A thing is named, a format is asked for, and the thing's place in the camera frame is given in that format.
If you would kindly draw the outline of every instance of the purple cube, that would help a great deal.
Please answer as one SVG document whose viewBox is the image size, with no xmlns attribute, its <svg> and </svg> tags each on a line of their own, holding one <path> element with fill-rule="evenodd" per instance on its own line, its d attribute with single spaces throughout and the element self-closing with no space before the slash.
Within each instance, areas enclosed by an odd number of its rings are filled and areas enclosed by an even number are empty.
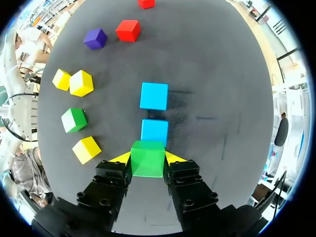
<svg viewBox="0 0 316 237">
<path fill-rule="evenodd" d="M 91 48 L 92 50 L 103 48 L 105 42 L 107 41 L 107 35 L 101 28 L 94 29 L 89 31 L 85 38 L 84 43 Z"/>
</svg>

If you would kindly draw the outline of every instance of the red cube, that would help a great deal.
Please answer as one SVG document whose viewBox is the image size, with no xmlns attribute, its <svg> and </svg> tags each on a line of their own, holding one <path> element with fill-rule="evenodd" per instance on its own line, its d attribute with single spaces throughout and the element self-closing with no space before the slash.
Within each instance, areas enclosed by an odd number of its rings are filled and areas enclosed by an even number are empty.
<svg viewBox="0 0 316 237">
<path fill-rule="evenodd" d="M 155 6 L 155 0 L 138 0 L 138 4 L 142 9 L 147 9 Z"/>
<path fill-rule="evenodd" d="M 140 34 L 139 21 L 123 20 L 115 32 L 117 33 L 119 40 L 135 42 Z"/>
</svg>

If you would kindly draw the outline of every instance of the screw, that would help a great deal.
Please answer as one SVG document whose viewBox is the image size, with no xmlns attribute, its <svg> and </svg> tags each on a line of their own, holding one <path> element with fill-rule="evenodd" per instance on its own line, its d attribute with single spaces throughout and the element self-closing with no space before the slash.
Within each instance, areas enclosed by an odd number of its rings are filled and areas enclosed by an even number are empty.
<svg viewBox="0 0 316 237">
<path fill-rule="evenodd" d="M 215 193 L 215 192 L 212 192 L 211 193 L 211 198 L 217 198 L 218 197 L 218 194 L 217 193 Z"/>
<path fill-rule="evenodd" d="M 196 176 L 194 176 L 194 178 L 195 178 L 196 180 L 202 180 L 202 176 L 200 176 L 200 175 L 196 175 Z"/>
<path fill-rule="evenodd" d="M 85 196 L 84 192 L 77 193 L 78 198 L 83 198 Z"/>
<path fill-rule="evenodd" d="M 100 199 L 99 203 L 101 206 L 110 206 L 110 202 L 106 198 Z"/>
<path fill-rule="evenodd" d="M 184 202 L 184 205 L 185 205 L 185 206 L 193 206 L 193 205 L 194 205 L 194 201 L 192 201 L 191 199 L 187 199 L 187 200 Z"/>
<path fill-rule="evenodd" d="M 99 180 L 99 178 L 100 178 L 100 176 L 99 176 L 99 175 L 94 175 L 94 176 L 93 176 L 93 181 L 94 181 L 94 182 L 96 182 L 96 181 L 98 181 L 98 180 Z"/>
<path fill-rule="evenodd" d="M 116 180 L 113 180 L 113 179 L 110 179 L 110 183 L 113 184 L 113 185 L 118 184 L 118 182 Z"/>
<path fill-rule="evenodd" d="M 182 184 L 182 183 L 184 183 L 184 179 L 183 178 L 179 178 L 179 179 L 176 180 L 176 182 L 178 184 Z"/>
</svg>

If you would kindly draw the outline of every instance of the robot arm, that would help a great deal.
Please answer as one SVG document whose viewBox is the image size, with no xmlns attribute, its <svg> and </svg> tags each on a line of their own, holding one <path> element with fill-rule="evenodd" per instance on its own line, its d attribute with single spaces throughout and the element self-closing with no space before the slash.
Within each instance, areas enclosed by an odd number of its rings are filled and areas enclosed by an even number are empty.
<svg viewBox="0 0 316 237">
<path fill-rule="evenodd" d="M 11 131 L 24 139 L 32 140 L 31 124 L 37 125 L 37 117 L 32 116 L 32 107 L 37 107 L 37 98 L 15 96 L 33 92 L 33 86 L 26 85 L 18 69 L 15 57 L 15 36 L 16 29 L 10 28 L 5 34 L 3 52 L 0 56 L 1 82 L 5 86 L 8 97 L 12 97 L 8 100 L 9 105 L 1 108 L 0 115 L 2 118 L 10 120 L 12 125 L 9 129 Z M 0 144 L 0 174 L 11 169 L 16 151 L 21 143 L 22 140 L 8 130 L 4 133 Z"/>
<path fill-rule="evenodd" d="M 77 194 L 77 206 L 59 198 L 53 206 L 48 205 L 37 213 L 33 228 L 43 236 L 109 236 L 131 182 L 130 160 L 126 164 L 102 161 L 92 182 Z M 199 236 L 212 233 L 215 237 L 233 236 L 233 233 L 255 236 L 267 223 L 251 206 L 236 209 L 230 205 L 220 210 L 216 205 L 217 194 L 203 182 L 199 166 L 193 160 L 169 165 L 165 158 L 163 176 L 183 236 L 189 232 L 198 232 Z"/>
</svg>

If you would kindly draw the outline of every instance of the cube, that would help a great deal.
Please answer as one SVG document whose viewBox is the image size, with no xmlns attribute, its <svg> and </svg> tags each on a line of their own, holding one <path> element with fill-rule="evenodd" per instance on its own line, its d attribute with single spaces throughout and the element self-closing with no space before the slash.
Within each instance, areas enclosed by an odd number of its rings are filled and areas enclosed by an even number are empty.
<svg viewBox="0 0 316 237">
<path fill-rule="evenodd" d="M 86 137 L 78 141 L 73 147 L 75 155 L 78 157 L 81 164 L 87 163 L 101 152 L 98 144 L 93 137 Z"/>
<path fill-rule="evenodd" d="M 92 76 L 83 70 L 74 74 L 69 80 L 70 94 L 83 97 L 92 92 Z"/>
<path fill-rule="evenodd" d="M 141 141 L 162 142 L 164 147 L 167 146 L 168 121 L 143 119 Z"/>
<path fill-rule="evenodd" d="M 84 38 L 84 43 L 92 50 L 103 48 L 108 37 L 101 28 L 89 31 Z"/>
<path fill-rule="evenodd" d="M 135 42 L 140 34 L 139 21 L 123 20 L 115 32 L 120 41 Z"/>
<path fill-rule="evenodd" d="M 61 120 L 65 132 L 76 132 L 87 125 L 87 120 L 85 119 L 82 109 L 70 108 L 62 116 Z"/>
<path fill-rule="evenodd" d="M 65 71 L 61 69 L 58 69 L 54 76 L 53 84 L 58 89 L 67 91 L 69 89 L 70 77 L 71 75 L 69 73 L 66 73 Z"/>
<path fill-rule="evenodd" d="M 142 9 L 147 9 L 155 6 L 155 0 L 138 0 L 138 5 Z"/>
<path fill-rule="evenodd" d="M 167 100 L 167 84 L 143 82 L 140 97 L 140 108 L 147 110 L 166 110 Z"/>
<path fill-rule="evenodd" d="M 162 177 L 165 156 L 162 142 L 136 141 L 130 155 L 133 176 Z"/>
</svg>

